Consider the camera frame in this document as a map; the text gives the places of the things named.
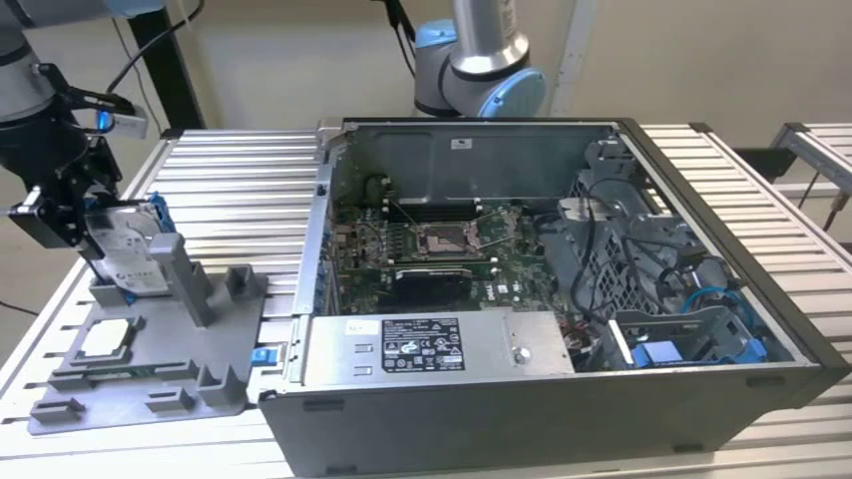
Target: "black pole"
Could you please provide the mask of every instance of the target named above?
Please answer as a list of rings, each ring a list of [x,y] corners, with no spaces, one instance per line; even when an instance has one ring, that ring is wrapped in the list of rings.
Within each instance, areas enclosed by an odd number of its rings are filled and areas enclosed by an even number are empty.
[[[166,9],[139,15],[131,18],[128,23],[140,47],[172,27]],[[172,128],[182,130],[207,128],[184,64],[184,55],[175,36],[164,38],[143,58]]]

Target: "metal case frame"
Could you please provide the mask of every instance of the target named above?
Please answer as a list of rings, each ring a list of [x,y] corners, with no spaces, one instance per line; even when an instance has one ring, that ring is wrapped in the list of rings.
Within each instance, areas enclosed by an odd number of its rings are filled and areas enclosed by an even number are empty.
[[[766,308],[762,312],[776,320],[804,357],[758,366],[310,390],[299,387],[311,346],[306,315],[294,328],[284,384],[260,402],[299,475],[511,467],[712,451],[766,412],[804,406],[848,374],[843,356],[632,120],[348,119],[344,130],[359,123],[614,125],[684,219],[728,260],[750,285],[748,294]],[[323,155],[328,164],[330,149]],[[314,290],[303,276],[300,289],[306,280]],[[299,307],[298,301],[296,312],[307,312]]]

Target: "robotic arm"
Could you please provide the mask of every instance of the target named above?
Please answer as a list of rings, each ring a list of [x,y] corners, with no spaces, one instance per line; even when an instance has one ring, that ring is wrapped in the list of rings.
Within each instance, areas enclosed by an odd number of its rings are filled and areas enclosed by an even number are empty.
[[[10,218],[44,247],[74,247],[94,261],[104,254],[88,236],[84,213],[119,206],[119,167],[102,136],[78,125],[74,111],[134,113],[120,96],[80,90],[43,64],[22,30],[127,17],[163,8],[159,0],[10,0],[0,3],[0,165],[28,192]]]
[[[514,0],[454,0],[455,21],[418,30],[415,105],[438,117],[531,117],[544,100],[544,75],[530,68]]]
[[[112,93],[68,85],[59,68],[39,62],[22,31],[163,7],[162,0],[0,2],[0,165],[28,192],[10,218],[44,247],[74,247],[96,272],[106,254],[87,216],[136,202],[118,198],[122,173],[102,136],[112,127],[83,128],[74,111],[132,115],[135,109]],[[418,31],[418,108],[435,116],[532,116],[544,77],[528,67],[514,0],[454,0],[454,14],[455,22],[439,20]]]

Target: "power supply label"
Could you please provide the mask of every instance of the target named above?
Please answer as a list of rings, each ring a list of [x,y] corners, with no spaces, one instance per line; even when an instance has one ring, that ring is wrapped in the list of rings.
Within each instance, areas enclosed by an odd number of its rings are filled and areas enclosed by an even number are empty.
[[[456,317],[383,321],[386,372],[464,371]]]

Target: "slotted aluminum surface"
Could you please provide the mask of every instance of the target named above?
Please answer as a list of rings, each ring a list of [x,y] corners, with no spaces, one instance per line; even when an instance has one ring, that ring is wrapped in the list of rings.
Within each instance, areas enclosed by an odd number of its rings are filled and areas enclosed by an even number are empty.
[[[787,124],[772,147],[790,149],[847,194],[852,194],[852,125]]]
[[[852,360],[852,260],[762,181],[714,134],[686,125],[646,127],[823,334]],[[314,132],[188,132],[159,146],[131,192],[168,192],[188,248],[208,268],[251,262],[272,275],[260,343],[290,338],[302,241],[312,197]],[[88,312],[75,266],[0,371],[2,477],[47,476],[120,463],[148,476],[292,475],[258,409],[235,417],[32,437],[26,417]],[[256,370],[254,394],[275,378]],[[852,471],[852,377],[800,410],[767,414],[715,454],[452,474],[447,477],[780,478]]]

